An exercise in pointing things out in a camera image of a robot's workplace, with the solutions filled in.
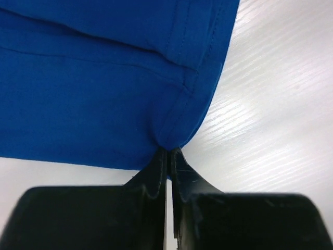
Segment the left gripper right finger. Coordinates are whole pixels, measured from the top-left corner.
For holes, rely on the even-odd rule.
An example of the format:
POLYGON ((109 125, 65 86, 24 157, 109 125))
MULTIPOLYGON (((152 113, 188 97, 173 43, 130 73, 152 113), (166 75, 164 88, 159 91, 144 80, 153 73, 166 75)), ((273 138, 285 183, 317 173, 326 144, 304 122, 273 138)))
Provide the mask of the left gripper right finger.
POLYGON ((170 153, 178 249, 332 249, 314 203, 295 193, 225 193, 170 153))

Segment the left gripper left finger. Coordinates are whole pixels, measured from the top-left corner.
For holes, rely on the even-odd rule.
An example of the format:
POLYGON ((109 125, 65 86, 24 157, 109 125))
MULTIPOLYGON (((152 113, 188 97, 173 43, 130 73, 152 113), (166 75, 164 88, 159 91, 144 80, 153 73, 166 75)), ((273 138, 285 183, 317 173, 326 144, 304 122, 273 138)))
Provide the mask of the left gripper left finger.
POLYGON ((168 153, 124 185, 40 186, 18 200, 1 249, 164 249, 168 153))

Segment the blue t shirt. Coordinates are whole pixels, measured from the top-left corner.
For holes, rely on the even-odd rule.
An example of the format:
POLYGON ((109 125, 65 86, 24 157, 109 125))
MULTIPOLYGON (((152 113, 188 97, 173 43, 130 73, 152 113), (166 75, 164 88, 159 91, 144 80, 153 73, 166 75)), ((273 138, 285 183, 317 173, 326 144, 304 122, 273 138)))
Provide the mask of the blue t shirt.
POLYGON ((1 156, 140 170, 183 147, 239 1, 1 1, 1 156))

